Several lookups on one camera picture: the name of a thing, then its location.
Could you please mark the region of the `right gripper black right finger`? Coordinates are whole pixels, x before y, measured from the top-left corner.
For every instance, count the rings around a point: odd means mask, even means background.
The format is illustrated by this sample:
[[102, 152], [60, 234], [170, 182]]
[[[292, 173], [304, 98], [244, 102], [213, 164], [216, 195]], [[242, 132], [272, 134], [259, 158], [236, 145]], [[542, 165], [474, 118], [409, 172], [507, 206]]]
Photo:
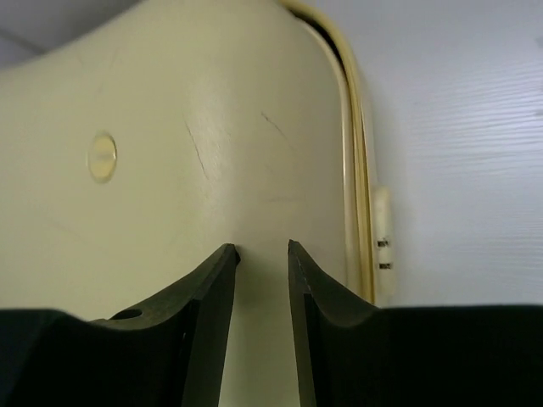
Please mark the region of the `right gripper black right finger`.
[[379, 308], [288, 245], [304, 406], [539, 406], [542, 308]]

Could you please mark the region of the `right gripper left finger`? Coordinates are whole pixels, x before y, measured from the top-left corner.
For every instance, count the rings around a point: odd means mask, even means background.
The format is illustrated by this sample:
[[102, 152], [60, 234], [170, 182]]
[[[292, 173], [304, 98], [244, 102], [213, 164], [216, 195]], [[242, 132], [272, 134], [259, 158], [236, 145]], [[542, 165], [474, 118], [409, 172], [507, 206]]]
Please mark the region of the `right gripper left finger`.
[[3, 310], [2, 405], [218, 405], [239, 260], [233, 245], [222, 245], [107, 320]]

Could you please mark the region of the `yellow hard-shell suitcase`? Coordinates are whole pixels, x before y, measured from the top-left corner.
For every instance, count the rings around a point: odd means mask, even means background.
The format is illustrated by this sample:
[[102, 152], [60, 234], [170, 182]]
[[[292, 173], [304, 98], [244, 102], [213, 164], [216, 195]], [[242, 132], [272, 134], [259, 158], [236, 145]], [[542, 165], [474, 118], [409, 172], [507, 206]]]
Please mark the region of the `yellow hard-shell suitcase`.
[[374, 301], [350, 44], [295, 1], [145, 1], [1, 71], [1, 305], [111, 316], [242, 257], [223, 406], [296, 406], [288, 242]]

